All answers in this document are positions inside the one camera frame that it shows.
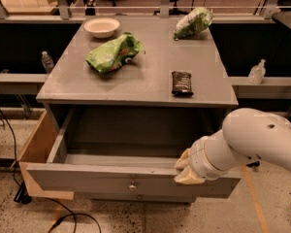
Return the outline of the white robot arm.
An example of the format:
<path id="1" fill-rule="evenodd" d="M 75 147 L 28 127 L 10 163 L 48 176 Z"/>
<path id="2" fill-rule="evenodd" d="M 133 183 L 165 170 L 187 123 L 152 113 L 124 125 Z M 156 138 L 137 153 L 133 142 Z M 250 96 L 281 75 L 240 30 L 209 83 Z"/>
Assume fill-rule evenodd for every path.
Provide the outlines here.
<path id="1" fill-rule="evenodd" d="M 222 128 L 196 140 L 178 159 L 176 183 L 214 181 L 230 169 L 266 161 L 291 172 L 291 123 L 255 109 L 236 109 Z"/>

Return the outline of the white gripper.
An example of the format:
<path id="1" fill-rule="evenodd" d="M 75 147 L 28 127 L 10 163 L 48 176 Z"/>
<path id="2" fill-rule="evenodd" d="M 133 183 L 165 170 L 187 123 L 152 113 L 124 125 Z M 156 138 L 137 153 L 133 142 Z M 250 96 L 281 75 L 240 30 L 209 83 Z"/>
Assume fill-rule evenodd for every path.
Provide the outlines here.
<path id="1" fill-rule="evenodd" d="M 175 182 L 181 184 L 199 184 L 205 180 L 214 181 L 226 174 L 210 163 L 206 155 L 206 141 L 208 136 L 196 140 L 190 149 L 186 149 L 175 164 L 175 168 L 182 170 Z"/>

